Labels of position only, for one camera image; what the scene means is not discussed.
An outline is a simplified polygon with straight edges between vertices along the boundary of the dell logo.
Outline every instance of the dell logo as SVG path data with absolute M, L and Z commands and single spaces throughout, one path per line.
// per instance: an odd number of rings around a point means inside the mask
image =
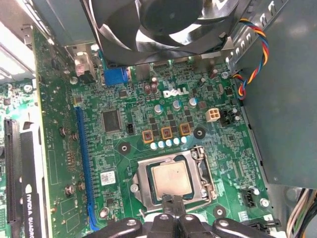
M 185 95 L 185 94 L 189 94 L 189 92 L 186 90 L 186 88 L 183 88 L 183 91 L 178 88 L 177 90 L 176 89 L 172 89 L 172 90 L 165 90 L 163 91 L 163 95 L 164 95 L 164 98 L 169 98 L 170 96 L 181 96 L 181 95 Z

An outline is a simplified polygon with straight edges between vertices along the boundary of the cpu cooler fan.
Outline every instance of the cpu cooler fan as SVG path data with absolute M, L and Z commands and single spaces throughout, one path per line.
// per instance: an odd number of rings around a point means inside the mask
M 81 0 L 108 67 L 222 49 L 251 0 Z

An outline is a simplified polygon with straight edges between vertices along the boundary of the integrated circuit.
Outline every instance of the integrated circuit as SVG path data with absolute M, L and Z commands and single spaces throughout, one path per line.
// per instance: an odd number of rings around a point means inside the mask
M 121 117 L 118 110 L 102 112 L 102 119 L 106 133 L 117 132 L 121 130 Z

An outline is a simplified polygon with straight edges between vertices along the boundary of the black connector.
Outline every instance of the black connector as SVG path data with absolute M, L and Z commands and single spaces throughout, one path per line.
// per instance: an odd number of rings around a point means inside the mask
M 246 205 L 247 207 L 255 207 L 256 204 L 253 200 L 252 197 L 252 191 L 251 190 L 242 190 L 242 196 L 243 196 L 243 201 L 244 201 L 244 205 Z

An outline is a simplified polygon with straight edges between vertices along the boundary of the cpu socket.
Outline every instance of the cpu socket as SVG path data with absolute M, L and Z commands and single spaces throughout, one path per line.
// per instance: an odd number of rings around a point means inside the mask
M 191 204 L 187 211 L 216 199 L 203 146 L 139 161 L 138 165 L 132 181 L 139 190 L 134 195 L 146 207 L 146 213 L 162 209 L 164 194 L 182 196 L 185 206 Z

